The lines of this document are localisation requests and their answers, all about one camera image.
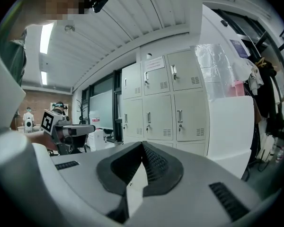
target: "white metal locker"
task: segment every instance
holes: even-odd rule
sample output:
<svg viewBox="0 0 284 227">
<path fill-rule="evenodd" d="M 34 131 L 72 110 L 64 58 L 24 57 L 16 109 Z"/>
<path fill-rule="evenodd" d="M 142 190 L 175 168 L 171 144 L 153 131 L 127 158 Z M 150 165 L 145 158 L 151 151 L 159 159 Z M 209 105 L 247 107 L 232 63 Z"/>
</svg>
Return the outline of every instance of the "white metal locker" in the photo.
<svg viewBox="0 0 284 227">
<path fill-rule="evenodd" d="M 206 130 L 205 92 L 181 92 L 174 95 L 177 141 L 204 140 Z"/>
<path fill-rule="evenodd" d="M 191 51 L 167 55 L 174 91 L 201 88 L 199 62 Z"/>
<path fill-rule="evenodd" d="M 170 91 L 166 66 L 151 71 L 146 71 L 145 67 L 143 66 L 143 72 L 145 95 L 165 93 Z"/>
<path fill-rule="evenodd" d="M 177 149 L 204 156 L 205 143 L 185 143 L 177 144 Z"/>
<path fill-rule="evenodd" d="M 134 64 L 122 69 L 123 99 L 142 96 L 140 64 Z"/>
<path fill-rule="evenodd" d="M 123 134 L 143 138 L 142 99 L 124 100 Z"/>
<path fill-rule="evenodd" d="M 173 146 L 174 146 L 174 144 L 173 143 L 167 143 L 167 142 L 154 142 L 154 141 L 152 141 L 152 140 L 148 140 L 148 142 L 153 142 L 153 143 L 156 143 L 156 144 L 161 144 L 161 145 L 164 145 L 164 146 L 169 146 L 169 147 L 172 147 L 173 148 Z"/>
<path fill-rule="evenodd" d="M 149 140 L 173 140 L 170 95 L 144 98 L 143 116 L 145 118 L 145 138 Z"/>
</svg>

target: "ceiling light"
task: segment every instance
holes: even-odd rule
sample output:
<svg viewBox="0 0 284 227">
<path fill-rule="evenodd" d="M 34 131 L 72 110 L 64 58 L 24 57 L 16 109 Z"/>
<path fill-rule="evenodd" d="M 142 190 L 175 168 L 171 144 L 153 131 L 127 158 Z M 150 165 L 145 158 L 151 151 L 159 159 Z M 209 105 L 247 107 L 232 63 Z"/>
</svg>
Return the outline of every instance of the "ceiling light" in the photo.
<svg viewBox="0 0 284 227">
<path fill-rule="evenodd" d="M 53 23 L 48 25 L 43 25 L 42 33 L 41 33 L 41 41 L 40 41 L 40 52 L 47 54 L 47 48 L 49 43 L 49 38 L 51 37 L 53 29 Z"/>
<path fill-rule="evenodd" d="M 45 71 L 41 72 L 42 84 L 47 85 L 47 73 Z"/>
</svg>

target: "ceiling beam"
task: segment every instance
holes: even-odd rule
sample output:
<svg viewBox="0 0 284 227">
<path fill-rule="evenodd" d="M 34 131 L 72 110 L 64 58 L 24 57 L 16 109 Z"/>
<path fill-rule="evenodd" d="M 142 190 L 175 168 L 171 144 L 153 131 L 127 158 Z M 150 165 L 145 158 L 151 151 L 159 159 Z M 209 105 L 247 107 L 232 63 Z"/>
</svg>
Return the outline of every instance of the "ceiling beam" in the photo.
<svg viewBox="0 0 284 227">
<path fill-rule="evenodd" d="M 202 26 L 202 0 L 183 0 L 186 23 L 189 24 L 190 35 L 199 35 Z"/>
<path fill-rule="evenodd" d="M 160 10 L 159 10 L 159 7 L 156 3 L 156 0 L 150 0 L 150 1 L 151 1 L 152 5 L 153 5 L 153 7 L 154 7 L 154 9 L 157 13 L 158 19 L 160 21 L 161 28 L 164 28 L 165 26 L 164 26 L 164 22 L 163 22 L 163 19 L 162 19 L 162 15 L 160 13 Z"/>
<path fill-rule="evenodd" d="M 24 90 L 32 90 L 32 91 L 42 91 L 42 92 L 48 92 L 48 93 L 72 95 L 71 92 L 65 92 L 65 91 L 59 91 L 59 90 L 54 90 L 54 89 L 48 89 L 48 88 L 44 88 L 44 87 L 32 87 L 32 86 L 22 85 L 22 89 L 24 89 Z"/>
<path fill-rule="evenodd" d="M 94 73 L 109 64 L 111 61 L 120 57 L 121 55 L 139 47 L 144 44 L 150 43 L 155 40 L 162 39 L 164 37 L 184 34 L 189 32 L 189 26 L 186 24 L 175 25 L 166 27 L 164 29 L 156 30 L 146 35 L 143 35 L 135 40 L 125 44 L 124 46 L 118 48 L 114 52 L 110 53 L 103 60 L 99 61 L 91 70 L 89 70 L 75 85 L 74 90 L 78 89 L 86 80 L 88 80 Z"/>
</svg>

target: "dark green jacket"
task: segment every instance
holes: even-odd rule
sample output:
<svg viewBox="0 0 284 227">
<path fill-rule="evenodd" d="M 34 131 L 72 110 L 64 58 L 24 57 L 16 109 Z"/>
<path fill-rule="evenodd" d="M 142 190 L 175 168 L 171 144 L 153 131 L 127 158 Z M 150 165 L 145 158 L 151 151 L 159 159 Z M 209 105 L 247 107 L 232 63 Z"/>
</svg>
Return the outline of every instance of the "dark green jacket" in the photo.
<svg viewBox="0 0 284 227">
<path fill-rule="evenodd" d="M 3 19 L 0 25 L 0 57 L 15 81 L 21 85 L 24 68 L 27 62 L 25 54 L 25 39 L 27 30 L 13 41 L 8 40 L 10 30 L 19 14 L 20 4 L 15 5 Z"/>
</svg>

